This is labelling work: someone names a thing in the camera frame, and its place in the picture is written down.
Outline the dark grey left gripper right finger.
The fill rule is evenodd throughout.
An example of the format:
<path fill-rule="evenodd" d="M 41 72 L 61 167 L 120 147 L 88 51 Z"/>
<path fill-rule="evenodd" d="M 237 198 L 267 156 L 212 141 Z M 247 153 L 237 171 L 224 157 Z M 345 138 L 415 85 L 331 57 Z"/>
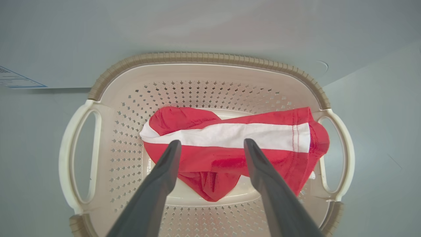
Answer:
<path fill-rule="evenodd" d="M 323 237 L 319 227 L 298 201 L 252 139 L 244 139 L 249 177 L 260 193 L 272 237 Z"/>

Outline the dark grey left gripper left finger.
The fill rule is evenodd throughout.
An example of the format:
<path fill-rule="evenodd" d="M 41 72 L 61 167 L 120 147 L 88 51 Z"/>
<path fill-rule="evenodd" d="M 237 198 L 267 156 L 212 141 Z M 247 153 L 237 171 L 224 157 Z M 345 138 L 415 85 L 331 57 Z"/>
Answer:
<path fill-rule="evenodd" d="M 150 174 L 143 180 L 107 237 L 157 237 L 167 196 L 179 170 L 181 142 L 171 141 Z"/>

